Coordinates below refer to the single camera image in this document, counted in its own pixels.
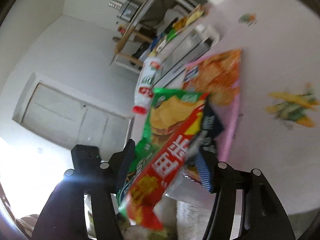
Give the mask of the wooden chair black seat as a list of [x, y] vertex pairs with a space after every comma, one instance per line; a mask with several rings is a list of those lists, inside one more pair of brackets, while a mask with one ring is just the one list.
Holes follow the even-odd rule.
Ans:
[[129, 22], [116, 21], [117, 32], [112, 38], [116, 47], [110, 65], [139, 74], [143, 63], [137, 53], [143, 51], [144, 46], [149, 46], [157, 34], [156, 26], [144, 22], [131, 27]]

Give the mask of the white door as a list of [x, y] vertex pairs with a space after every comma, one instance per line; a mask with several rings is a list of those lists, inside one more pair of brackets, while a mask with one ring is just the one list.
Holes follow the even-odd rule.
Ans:
[[65, 149], [75, 145], [97, 146], [104, 159], [122, 150], [134, 119], [75, 98], [31, 74], [12, 119]]

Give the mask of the silver cooking pot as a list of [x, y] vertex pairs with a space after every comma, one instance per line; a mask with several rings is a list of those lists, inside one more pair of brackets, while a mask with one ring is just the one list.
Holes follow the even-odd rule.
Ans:
[[124, 3], [118, 0], [110, 0], [108, 6], [118, 11], [117, 18], [125, 22], [131, 22], [142, 3], [138, 0], [126, 0]]

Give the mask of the green potato chip bag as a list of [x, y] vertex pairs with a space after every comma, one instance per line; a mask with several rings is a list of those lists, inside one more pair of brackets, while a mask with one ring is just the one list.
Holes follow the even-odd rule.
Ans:
[[216, 153], [215, 138], [222, 132], [209, 93], [154, 89], [142, 139], [117, 195], [120, 213], [139, 226], [162, 230], [154, 207], [199, 147]]

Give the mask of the white yogurt bottle red cap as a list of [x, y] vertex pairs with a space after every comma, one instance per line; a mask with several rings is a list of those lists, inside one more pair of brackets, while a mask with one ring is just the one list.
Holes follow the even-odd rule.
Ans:
[[161, 60], [155, 56], [147, 57], [143, 63], [135, 88], [134, 107], [132, 111], [144, 115], [148, 112], [153, 97], [153, 80], [156, 71], [161, 67]]

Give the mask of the brown golden snack bag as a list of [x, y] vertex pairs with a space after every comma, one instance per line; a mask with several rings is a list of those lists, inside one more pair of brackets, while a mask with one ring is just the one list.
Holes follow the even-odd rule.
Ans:
[[175, 22], [173, 25], [172, 25], [172, 28], [178, 32], [179, 30], [183, 29], [184, 26], [186, 25], [186, 22], [187, 22], [187, 16], [179, 19], [177, 22]]

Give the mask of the white metal side table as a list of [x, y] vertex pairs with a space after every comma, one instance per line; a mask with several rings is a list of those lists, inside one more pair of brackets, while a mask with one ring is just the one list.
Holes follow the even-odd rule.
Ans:
[[135, 16], [129, 22], [131, 27], [144, 23], [157, 28], [157, 34], [162, 32], [174, 19], [188, 15], [199, 4], [206, 0], [138, 0], [142, 3]]

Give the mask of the green small snack bag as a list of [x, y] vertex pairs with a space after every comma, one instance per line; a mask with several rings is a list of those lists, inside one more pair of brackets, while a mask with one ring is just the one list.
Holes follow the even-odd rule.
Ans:
[[171, 29], [166, 35], [166, 41], [170, 42], [177, 36], [177, 31], [175, 29]]

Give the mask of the orange pink chip bag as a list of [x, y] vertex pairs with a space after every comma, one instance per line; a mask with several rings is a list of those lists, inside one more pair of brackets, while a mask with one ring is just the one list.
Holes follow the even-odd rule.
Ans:
[[215, 138], [217, 158], [227, 161], [240, 111], [241, 49], [209, 55], [186, 65], [182, 89], [209, 93], [210, 105], [223, 125]]

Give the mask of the blue snack bag on chair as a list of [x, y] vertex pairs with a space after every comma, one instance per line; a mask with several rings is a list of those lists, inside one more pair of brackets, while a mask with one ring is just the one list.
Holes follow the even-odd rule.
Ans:
[[152, 43], [150, 44], [150, 46], [149, 46], [149, 50], [150, 51], [153, 51], [154, 50], [154, 48], [157, 46], [157, 44], [159, 43], [159, 40], [160, 40], [160, 38], [155, 38], [153, 41], [152, 41]]

